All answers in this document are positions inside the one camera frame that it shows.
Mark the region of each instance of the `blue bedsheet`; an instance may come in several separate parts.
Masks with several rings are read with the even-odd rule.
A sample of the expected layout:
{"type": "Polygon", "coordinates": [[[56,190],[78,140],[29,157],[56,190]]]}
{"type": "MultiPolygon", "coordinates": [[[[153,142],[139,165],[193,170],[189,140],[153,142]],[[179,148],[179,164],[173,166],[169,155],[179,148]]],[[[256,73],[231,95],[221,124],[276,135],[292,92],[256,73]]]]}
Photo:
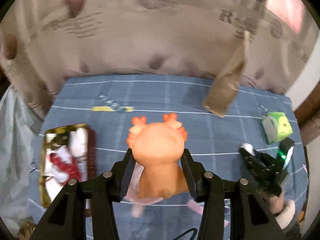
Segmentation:
{"type": "MultiPolygon", "coordinates": [[[[307,174],[303,169],[305,157],[297,120],[291,110],[289,98],[268,91],[240,86],[225,118],[218,117],[200,106],[212,81],[164,75],[111,75],[72,78],[57,96],[51,107],[42,133],[47,129],[86,122],[97,133],[96,165],[101,174],[121,160],[128,148],[126,138],[134,116],[146,116],[147,123],[162,122],[162,115],[176,112],[178,121],[188,132],[185,147],[195,161],[207,171],[222,179],[236,181],[243,176],[239,146],[251,143],[255,149],[276,155],[277,144],[268,145],[260,121],[265,114],[263,104],[270,111],[285,112],[293,128],[290,136],[296,143],[288,171],[291,173],[286,187],[286,198],[296,203],[300,211],[306,199],[307,174]],[[103,93],[124,106],[133,106],[134,112],[92,112],[93,106],[103,106],[98,99],[103,93]]],[[[42,138],[39,137],[37,159],[42,138]]],[[[39,207],[38,174],[30,175],[30,212],[38,221],[44,209],[39,207]]],[[[114,211],[121,240],[170,240],[182,232],[199,228],[201,216],[185,206],[190,195],[183,193],[147,206],[142,218],[131,217],[132,205],[127,201],[115,203],[114,211]]],[[[229,227],[224,239],[229,239],[229,227]]],[[[87,238],[92,239],[91,219],[87,219],[87,238]]]]}

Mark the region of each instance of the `green cube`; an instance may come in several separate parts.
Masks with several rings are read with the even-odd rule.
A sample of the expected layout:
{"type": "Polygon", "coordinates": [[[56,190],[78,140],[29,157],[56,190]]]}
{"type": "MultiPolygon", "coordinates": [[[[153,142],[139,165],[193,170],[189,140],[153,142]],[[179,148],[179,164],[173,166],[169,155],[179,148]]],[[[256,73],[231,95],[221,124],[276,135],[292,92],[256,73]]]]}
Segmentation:
{"type": "Polygon", "coordinates": [[[268,113],[261,121],[269,144],[282,141],[293,134],[292,127],[285,113],[268,113]]]}

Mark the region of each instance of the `white stripe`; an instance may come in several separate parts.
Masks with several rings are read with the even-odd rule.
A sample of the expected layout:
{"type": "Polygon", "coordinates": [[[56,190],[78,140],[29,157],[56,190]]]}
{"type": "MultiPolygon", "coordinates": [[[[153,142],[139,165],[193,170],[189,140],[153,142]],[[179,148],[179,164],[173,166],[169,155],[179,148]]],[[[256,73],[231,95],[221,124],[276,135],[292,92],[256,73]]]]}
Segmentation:
{"type": "MultiPolygon", "coordinates": [[[[256,149],[257,151],[266,151],[266,150],[273,150],[273,149],[278,149],[279,147],[270,147],[270,148],[263,148],[263,149],[256,149]]],[[[96,150],[103,150],[103,151],[112,151],[112,152],[122,152],[125,153],[127,151],[120,151],[120,150],[113,150],[113,149],[106,149],[106,148],[95,148],[96,150]]],[[[231,154],[240,154],[240,153],[199,153],[199,154],[191,154],[192,156],[206,156],[206,155],[231,155],[231,154]]]]}
{"type": "MultiPolygon", "coordinates": [[[[124,99],[124,105],[127,106],[128,101],[129,101],[129,96],[131,94],[131,90],[133,87],[133,83],[130,83],[125,95],[125,99],[124,99]]],[[[124,120],[125,120],[125,113],[121,114],[120,117],[120,121],[119,121],[119,126],[118,126],[118,130],[117,130],[117,136],[116,136],[116,149],[119,148],[120,145],[120,140],[121,140],[121,135],[122,135],[122,130],[123,130],[123,126],[124,126],[124,120]]]]}
{"type": "MultiPolygon", "coordinates": [[[[235,101],[235,107],[237,109],[238,114],[240,115],[241,113],[240,113],[240,110],[239,110],[239,107],[238,107],[238,104],[236,101],[235,101]]],[[[239,118],[239,120],[240,120],[241,129],[242,129],[242,133],[243,133],[243,137],[244,137],[244,142],[246,143],[247,142],[247,134],[245,133],[244,124],[243,124],[243,121],[241,118],[239,118]]]]}
{"type": "Polygon", "coordinates": [[[305,189],[305,190],[300,194],[300,196],[297,197],[297,199],[295,200],[295,202],[296,202],[299,198],[301,198],[301,196],[302,196],[306,191],[307,191],[307,189],[305,189]]]}
{"type": "Polygon", "coordinates": [[[170,104],[170,86],[165,84],[165,96],[164,96],[165,109],[168,109],[170,104]]]}
{"type": "Polygon", "coordinates": [[[293,175],[293,174],[295,174],[295,173],[297,173],[297,172],[299,172],[299,171],[301,171],[301,170],[303,170],[303,166],[302,166],[300,169],[294,171],[293,173],[290,173],[290,175],[293,175]]]}
{"type": "MultiPolygon", "coordinates": [[[[75,108],[75,107],[65,107],[65,106],[52,106],[53,108],[61,108],[61,109],[71,109],[71,110],[91,110],[91,108],[75,108]]],[[[159,113],[178,113],[178,114],[211,114],[216,115],[213,113],[205,113],[205,112],[181,112],[181,111],[171,111],[171,110],[142,110],[142,109],[133,109],[134,112],[159,112],[159,113]]],[[[262,119],[262,117],[256,116],[249,116],[249,115],[228,115],[226,114],[225,117],[243,117],[243,118],[254,118],[254,119],[262,119]]]]}
{"type": "Polygon", "coordinates": [[[64,106],[51,106],[53,108],[61,108],[61,109],[72,109],[72,110],[91,110],[91,108],[74,108],[74,107],[64,107],[64,106]]]}
{"type": "MultiPolygon", "coordinates": [[[[84,85],[84,84],[99,84],[99,83],[109,83],[109,82],[157,82],[157,83],[177,83],[177,84],[188,84],[188,85],[196,85],[196,86],[204,86],[204,87],[211,87],[209,85],[204,85],[204,84],[197,84],[197,83],[190,83],[190,82],[179,82],[179,81],[152,81],[152,80],[109,80],[109,81],[98,81],[98,82],[83,82],[83,83],[75,83],[75,84],[65,84],[65,86],[73,86],[73,85],[84,85]]],[[[244,92],[247,94],[252,94],[252,95],[257,95],[260,97],[269,97],[269,98],[276,98],[279,99],[278,97],[272,97],[272,96],[265,96],[265,95],[259,95],[256,93],[252,92],[247,92],[243,90],[238,90],[239,92],[244,92]]]]}
{"type": "Polygon", "coordinates": [[[32,204],[34,204],[36,207],[40,208],[42,211],[44,211],[44,212],[47,211],[44,207],[40,206],[38,203],[36,203],[35,201],[33,201],[31,198],[28,198],[28,200],[29,200],[32,204]]]}
{"type": "Polygon", "coordinates": [[[179,82],[179,81],[152,81],[152,80],[109,80],[109,81],[98,81],[98,82],[84,82],[84,83],[75,83],[75,84],[65,84],[65,86],[84,85],[84,84],[99,84],[99,83],[109,83],[109,82],[155,82],[155,83],[178,83],[178,84],[188,84],[188,85],[197,85],[197,86],[210,87],[209,85],[196,84],[196,83],[189,83],[189,82],[179,82]]]}
{"type": "Polygon", "coordinates": [[[278,149],[279,147],[270,147],[270,148],[264,148],[264,149],[257,149],[257,151],[265,151],[265,150],[273,150],[273,149],[278,149]]]}
{"type": "Polygon", "coordinates": [[[247,93],[247,94],[256,95],[256,96],[261,96],[261,97],[268,97],[268,98],[276,98],[276,99],[279,99],[279,98],[277,98],[277,97],[265,96],[265,95],[259,95],[259,94],[256,94],[256,93],[247,92],[247,91],[243,91],[243,90],[238,90],[238,91],[239,91],[239,92],[244,92],[244,93],[247,93]]]}
{"type": "Polygon", "coordinates": [[[211,149],[211,154],[213,154],[214,153],[213,130],[212,130],[211,120],[209,116],[206,116],[206,119],[207,119],[207,128],[208,128],[209,138],[210,138],[210,149],[211,149]]]}
{"type": "Polygon", "coordinates": [[[111,152],[120,152],[126,153],[127,151],[120,151],[120,150],[112,150],[112,149],[105,149],[105,148],[95,148],[96,150],[103,150],[103,151],[111,151],[111,152]]]}
{"type": "MultiPolygon", "coordinates": [[[[132,202],[128,202],[128,201],[121,201],[121,203],[124,203],[124,204],[134,204],[132,202]]],[[[186,204],[175,204],[175,205],[166,205],[166,204],[163,204],[163,205],[160,205],[160,204],[147,204],[147,205],[144,205],[144,206],[155,206],[155,207],[181,207],[181,206],[187,206],[186,204]]]]}

